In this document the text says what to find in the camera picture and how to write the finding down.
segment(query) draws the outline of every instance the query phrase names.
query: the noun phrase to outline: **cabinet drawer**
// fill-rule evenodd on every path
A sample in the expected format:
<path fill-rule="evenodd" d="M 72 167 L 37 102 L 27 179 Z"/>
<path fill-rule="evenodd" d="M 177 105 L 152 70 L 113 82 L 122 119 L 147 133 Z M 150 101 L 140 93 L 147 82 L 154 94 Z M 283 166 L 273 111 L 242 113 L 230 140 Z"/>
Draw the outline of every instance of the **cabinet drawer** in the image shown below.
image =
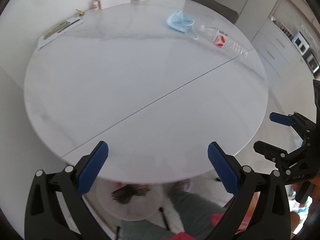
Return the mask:
<path fill-rule="evenodd" d="M 291 67 L 302 60 L 301 54 L 291 43 L 289 38 L 269 19 L 266 20 L 260 32 L 276 47 Z"/>
<path fill-rule="evenodd" d="M 253 46 L 270 63 L 280 77 L 284 77 L 290 71 L 290 65 L 276 49 L 276 47 L 260 32 L 252 41 Z"/>
<path fill-rule="evenodd" d="M 260 52 L 258 52 L 258 55 L 261 59 L 264 70 L 266 71 L 266 74 L 267 74 L 268 86 L 272 88 L 273 86 L 275 86 L 277 83 L 280 82 L 280 76 Z"/>

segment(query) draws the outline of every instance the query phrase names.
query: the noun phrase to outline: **table seam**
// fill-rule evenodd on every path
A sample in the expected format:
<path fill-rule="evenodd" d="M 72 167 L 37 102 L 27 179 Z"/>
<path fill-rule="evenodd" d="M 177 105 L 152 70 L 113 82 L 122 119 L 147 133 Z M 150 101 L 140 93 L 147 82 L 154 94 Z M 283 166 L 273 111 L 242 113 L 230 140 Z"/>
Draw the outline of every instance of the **table seam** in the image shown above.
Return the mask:
<path fill-rule="evenodd" d="M 164 98 L 164 97 L 166 97 L 166 96 L 170 95 L 171 93 L 173 93 L 173 92 L 177 91 L 178 89 L 180 89 L 180 88 L 182 88 L 182 87 L 184 87 L 184 86 L 188 85 L 189 83 L 191 83 L 191 82 L 193 82 L 193 81 L 197 80 L 198 78 L 201 78 L 202 76 L 204 76 L 204 75 L 206 75 L 206 74 L 210 73 L 211 71 L 213 71 L 213 70 L 215 70 L 215 69 L 217 69 L 217 68 L 219 68 L 219 67 L 221 67 L 221 66 L 223 66 L 223 65 L 225 65 L 225 64 L 227 64 L 227 63 L 229 63 L 229 62 L 231 62 L 232 60 L 237 59 L 237 58 L 238 58 L 238 57 L 240 57 L 240 56 L 237 56 L 237 57 L 234 57 L 234 58 L 233 58 L 233 59 L 231 59 L 231 60 L 228 60 L 227 62 L 225 62 L 225 63 L 223 63 L 223 64 L 221 64 L 221 65 L 217 66 L 216 68 L 214 68 L 214 69 L 212 69 L 212 70 L 209 70 L 208 72 L 206 72 L 206 73 L 204 73 L 204 74 L 202 74 L 202 75 L 200 75 L 200 76 L 198 76 L 198 77 L 194 78 L 193 80 L 191 80 L 191 81 L 187 82 L 186 84 L 184 84 L 184 85 L 182 85 L 182 86 L 180 86 L 180 87 L 176 88 L 175 90 L 171 91 L 170 93 L 168 93 L 168 94 L 166 94 L 166 95 L 164 95 L 164 96 L 162 96 L 162 97 L 158 98 L 157 100 L 153 101 L 152 103 L 150 103 L 150 104 L 148 104 L 148 105 L 144 106 L 143 108 L 141 108 L 141 109 L 139 109 L 139 110 L 135 111 L 134 113 L 130 114 L 129 116 L 125 117 L 124 119 L 120 120 L 119 122 L 117 122 L 117 123 L 113 124 L 113 125 L 112 125 L 112 126 L 110 126 L 109 128 L 107 128 L 107 129 L 103 130 L 102 132 L 98 133 L 98 134 L 97 134 L 97 135 L 95 135 L 94 137 L 92 137 L 92 138 L 90 138 L 89 140 L 85 141 L 85 142 L 84 142 L 84 143 L 82 143 L 81 145 L 77 146 L 76 148 L 74 148 L 74 149 L 73 149 L 73 150 L 71 150 L 70 152 L 68 152 L 68 153 L 66 153 L 65 155 L 61 156 L 60 158 L 64 158 L 64 157 L 66 157 L 67 155 L 69 155 L 69 154 L 70 154 L 71 152 L 73 152 L 74 150 L 76 150 L 76 149 L 80 148 L 80 147 L 81 147 L 81 146 L 83 146 L 84 144 L 86 144 L 86 143 L 90 142 L 91 140 L 93 140 L 93 139 L 94 139 L 94 138 L 96 138 L 97 136 L 101 135 L 102 133 L 104 133 L 105 131 L 107 131 L 107 130 L 111 129 L 112 127 L 116 126 L 117 124 L 119 124 L 119 123 L 123 122 L 124 120 L 128 119 L 129 117 L 131 117 L 131 116 L 135 115 L 136 113 L 140 112 L 141 110 L 143 110 L 143 109 L 147 108 L 148 106 L 151 106 L 151 105 L 152 105 L 152 104 L 154 104 L 155 102 L 157 102 L 157 101 L 161 100 L 162 98 Z"/>

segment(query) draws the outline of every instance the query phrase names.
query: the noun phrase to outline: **shoe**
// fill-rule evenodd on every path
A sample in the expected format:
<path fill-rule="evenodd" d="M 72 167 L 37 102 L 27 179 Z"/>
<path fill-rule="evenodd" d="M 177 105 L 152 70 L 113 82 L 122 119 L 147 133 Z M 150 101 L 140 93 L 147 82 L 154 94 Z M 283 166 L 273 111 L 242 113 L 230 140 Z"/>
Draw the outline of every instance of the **shoe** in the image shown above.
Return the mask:
<path fill-rule="evenodd" d="M 171 191 L 175 191 L 175 190 L 182 190 L 185 192 L 189 192 L 191 188 L 191 180 L 190 179 L 185 179 L 185 180 L 181 180 L 178 182 L 175 182 L 172 186 L 172 190 Z"/>

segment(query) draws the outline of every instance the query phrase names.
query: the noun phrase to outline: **screw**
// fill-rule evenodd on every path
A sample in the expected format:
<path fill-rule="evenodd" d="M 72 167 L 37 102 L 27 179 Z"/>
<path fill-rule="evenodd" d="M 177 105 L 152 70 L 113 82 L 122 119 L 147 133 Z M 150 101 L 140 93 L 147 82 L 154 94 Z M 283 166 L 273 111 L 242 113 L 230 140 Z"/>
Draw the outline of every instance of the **screw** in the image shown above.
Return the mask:
<path fill-rule="evenodd" d="M 251 172 L 251 168 L 249 166 L 243 166 L 243 171 L 246 173 L 250 173 Z"/>
<path fill-rule="evenodd" d="M 36 176 L 37 176 L 37 177 L 40 177 L 42 174 L 43 174 L 43 170 L 38 170 L 38 171 L 36 172 Z"/>
<path fill-rule="evenodd" d="M 65 172 L 70 173 L 71 171 L 73 171 L 73 166 L 67 166 L 64 169 Z"/>
<path fill-rule="evenodd" d="M 280 177 L 280 172 L 279 171 L 273 171 L 273 175 L 275 175 L 276 177 Z"/>

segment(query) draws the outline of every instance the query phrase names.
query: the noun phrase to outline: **white box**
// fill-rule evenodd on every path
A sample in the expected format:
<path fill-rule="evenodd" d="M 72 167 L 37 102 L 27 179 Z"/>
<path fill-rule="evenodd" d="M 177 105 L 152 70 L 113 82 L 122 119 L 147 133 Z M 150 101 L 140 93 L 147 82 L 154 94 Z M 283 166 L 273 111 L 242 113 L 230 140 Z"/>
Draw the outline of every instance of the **white box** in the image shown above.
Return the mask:
<path fill-rule="evenodd" d="M 117 6 L 120 4 L 131 3 L 131 0 L 98 0 L 100 3 L 100 9 L 106 9 L 109 7 Z"/>

